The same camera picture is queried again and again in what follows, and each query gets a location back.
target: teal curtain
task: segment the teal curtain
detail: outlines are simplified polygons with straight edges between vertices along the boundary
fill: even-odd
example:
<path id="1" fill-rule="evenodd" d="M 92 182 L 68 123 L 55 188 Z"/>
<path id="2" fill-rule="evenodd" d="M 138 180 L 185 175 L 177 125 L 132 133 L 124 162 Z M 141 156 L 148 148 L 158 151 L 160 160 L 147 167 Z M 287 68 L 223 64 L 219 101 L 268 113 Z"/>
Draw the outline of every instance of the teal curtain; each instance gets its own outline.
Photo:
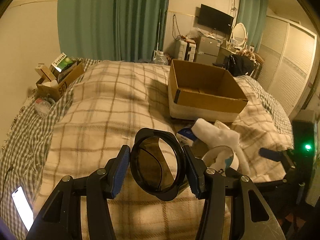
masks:
<path id="1" fill-rule="evenodd" d="M 150 60 L 162 50 L 168 0 L 58 0 L 60 49 L 72 57 Z"/>
<path id="2" fill-rule="evenodd" d="M 240 0 L 237 23 L 243 23 L 247 33 L 247 45 L 259 48 L 267 17 L 268 0 Z"/>

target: white cabinet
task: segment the white cabinet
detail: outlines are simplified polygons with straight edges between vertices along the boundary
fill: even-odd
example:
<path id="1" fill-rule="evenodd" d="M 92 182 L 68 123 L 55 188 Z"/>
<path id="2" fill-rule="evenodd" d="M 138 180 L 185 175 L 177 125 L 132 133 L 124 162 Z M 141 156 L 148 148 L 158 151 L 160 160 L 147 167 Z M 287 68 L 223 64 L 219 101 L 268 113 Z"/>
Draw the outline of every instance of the white cabinet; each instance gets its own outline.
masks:
<path id="1" fill-rule="evenodd" d="M 281 103 L 289 117 L 314 78 L 310 72 L 316 39 L 313 32 L 292 21 L 267 16 L 259 48 L 265 63 L 258 82 Z"/>

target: metal screw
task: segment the metal screw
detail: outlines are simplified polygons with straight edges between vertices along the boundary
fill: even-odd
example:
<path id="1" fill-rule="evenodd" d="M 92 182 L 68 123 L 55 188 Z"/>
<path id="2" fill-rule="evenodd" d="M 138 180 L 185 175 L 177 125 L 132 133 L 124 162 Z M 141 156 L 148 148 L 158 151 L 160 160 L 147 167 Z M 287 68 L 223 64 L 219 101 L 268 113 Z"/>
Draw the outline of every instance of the metal screw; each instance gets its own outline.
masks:
<path id="1" fill-rule="evenodd" d="M 99 175 L 103 175 L 103 174 L 106 173 L 106 170 L 103 169 L 103 168 L 101 168 L 101 169 L 98 169 L 98 170 L 97 170 L 97 173 L 98 173 Z"/>
<path id="2" fill-rule="evenodd" d="M 205 172 L 212 175 L 216 173 L 216 171 L 213 168 L 207 168 Z"/>
<path id="3" fill-rule="evenodd" d="M 62 181 L 63 182 L 67 182 L 71 179 L 71 177 L 69 175 L 63 176 Z"/>
<path id="4" fill-rule="evenodd" d="M 244 182 L 248 182 L 250 179 L 248 176 L 241 176 L 241 180 L 244 181 Z"/>

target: white vanity mirror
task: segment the white vanity mirror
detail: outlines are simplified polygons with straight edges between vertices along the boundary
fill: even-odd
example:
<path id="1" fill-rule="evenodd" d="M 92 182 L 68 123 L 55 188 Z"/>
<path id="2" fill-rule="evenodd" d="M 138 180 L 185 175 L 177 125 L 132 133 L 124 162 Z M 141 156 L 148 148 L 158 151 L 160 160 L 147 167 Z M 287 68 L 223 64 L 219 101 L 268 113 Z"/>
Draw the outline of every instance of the white vanity mirror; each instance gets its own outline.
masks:
<path id="1" fill-rule="evenodd" d="M 237 41 L 238 46 L 244 45 L 246 38 L 247 38 L 247 32 L 246 32 L 246 29 L 242 23 L 238 23 L 233 28 L 231 37 L 232 37 L 232 39 Z"/>

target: smartphone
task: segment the smartphone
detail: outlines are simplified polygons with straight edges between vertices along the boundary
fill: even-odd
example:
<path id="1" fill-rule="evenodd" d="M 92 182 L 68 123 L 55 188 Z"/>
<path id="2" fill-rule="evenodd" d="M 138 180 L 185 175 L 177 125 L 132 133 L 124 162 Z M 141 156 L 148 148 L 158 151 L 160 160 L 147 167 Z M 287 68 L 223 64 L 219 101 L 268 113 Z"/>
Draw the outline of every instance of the smartphone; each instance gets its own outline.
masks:
<path id="1" fill-rule="evenodd" d="M 33 224 L 33 212 L 21 186 L 12 193 L 12 199 L 24 226 L 29 231 Z"/>

